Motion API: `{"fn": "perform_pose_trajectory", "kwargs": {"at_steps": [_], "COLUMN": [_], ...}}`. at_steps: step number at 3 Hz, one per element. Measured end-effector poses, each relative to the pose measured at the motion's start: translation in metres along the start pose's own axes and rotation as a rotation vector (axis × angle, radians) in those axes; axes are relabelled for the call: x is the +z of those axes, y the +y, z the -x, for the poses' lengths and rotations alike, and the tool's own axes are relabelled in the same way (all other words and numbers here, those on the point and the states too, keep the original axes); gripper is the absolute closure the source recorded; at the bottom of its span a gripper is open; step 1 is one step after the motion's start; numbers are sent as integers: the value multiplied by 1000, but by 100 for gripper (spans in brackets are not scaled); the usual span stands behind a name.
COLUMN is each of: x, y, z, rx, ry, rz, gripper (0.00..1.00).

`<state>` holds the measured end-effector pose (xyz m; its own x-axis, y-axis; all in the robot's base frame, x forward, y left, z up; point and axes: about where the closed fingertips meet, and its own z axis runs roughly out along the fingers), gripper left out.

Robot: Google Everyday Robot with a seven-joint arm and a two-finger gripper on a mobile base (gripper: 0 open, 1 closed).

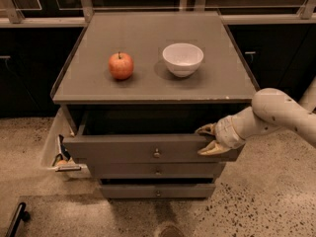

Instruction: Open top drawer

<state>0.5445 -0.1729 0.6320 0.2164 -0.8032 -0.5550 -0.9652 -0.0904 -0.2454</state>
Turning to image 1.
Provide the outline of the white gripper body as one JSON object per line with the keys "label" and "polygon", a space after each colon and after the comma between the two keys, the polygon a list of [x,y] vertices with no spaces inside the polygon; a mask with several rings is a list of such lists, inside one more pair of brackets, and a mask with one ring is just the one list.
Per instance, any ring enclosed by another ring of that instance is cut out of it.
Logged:
{"label": "white gripper body", "polygon": [[221,118],[215,125],[216,145],[221,150],[237,149],[245,144],[245,140],[236,132],[232,116]]}

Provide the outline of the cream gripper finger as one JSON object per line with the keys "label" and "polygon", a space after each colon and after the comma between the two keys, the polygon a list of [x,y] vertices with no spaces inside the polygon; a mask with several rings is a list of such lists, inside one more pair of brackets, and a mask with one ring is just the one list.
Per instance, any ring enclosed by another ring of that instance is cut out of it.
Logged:
{"label": "cream gripper finger", "polygon": [[197,130],[196,130],[196,134],[198,135],[212,135],[214,136],[215,135],[215,127],[216,127],[216,124],[215,123],[208,123],[208,124],[205,124],[201,127],[199,127]]}
{"label": "cream gripper finger", "polygon": [[200,149],[197,153],[203,156],[216,155],[221,152],[221,146],[216,140],[212,140],[204,148]]}

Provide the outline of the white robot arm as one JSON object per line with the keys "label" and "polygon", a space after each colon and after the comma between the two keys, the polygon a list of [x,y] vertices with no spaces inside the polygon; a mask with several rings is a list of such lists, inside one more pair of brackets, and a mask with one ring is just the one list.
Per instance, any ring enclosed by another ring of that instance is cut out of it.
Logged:
{"label": "white robot arm", "polygon": [[296,102],[285,92],[275,88],[258,91],[251,106],[216,123],[196,130],[199,135],[213,135],[214,139],[197,153],[217,155],[244,145],[254,135],[272,133],[282,127],[294,131],[313,147],[316,146],[316,78]]}

